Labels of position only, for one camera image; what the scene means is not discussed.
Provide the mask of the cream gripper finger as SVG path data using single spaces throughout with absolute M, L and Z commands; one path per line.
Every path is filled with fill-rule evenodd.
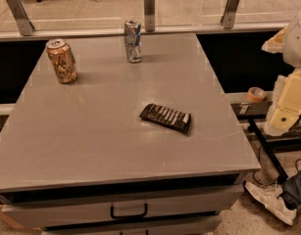
M 301 69 L 277 77 L 264 131 L 271 136 L 286 133 L 301 116 Z
M 267 40 L 263 46 L 262 50 L 268 53 L 281 53 L 283 50 L 284 35 L 286 33 L 286 27 L 281 29 L 277 34 Z

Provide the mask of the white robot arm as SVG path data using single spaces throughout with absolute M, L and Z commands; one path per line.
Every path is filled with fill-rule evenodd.
M 267 134 L 280 136 L 301 116 L 301 11 L 287 27 L 267 40 L 262 49 L 273 54 L 281 53 L 283 60 L 294 67 L 290 75 L 277 77 L 264 124 Z

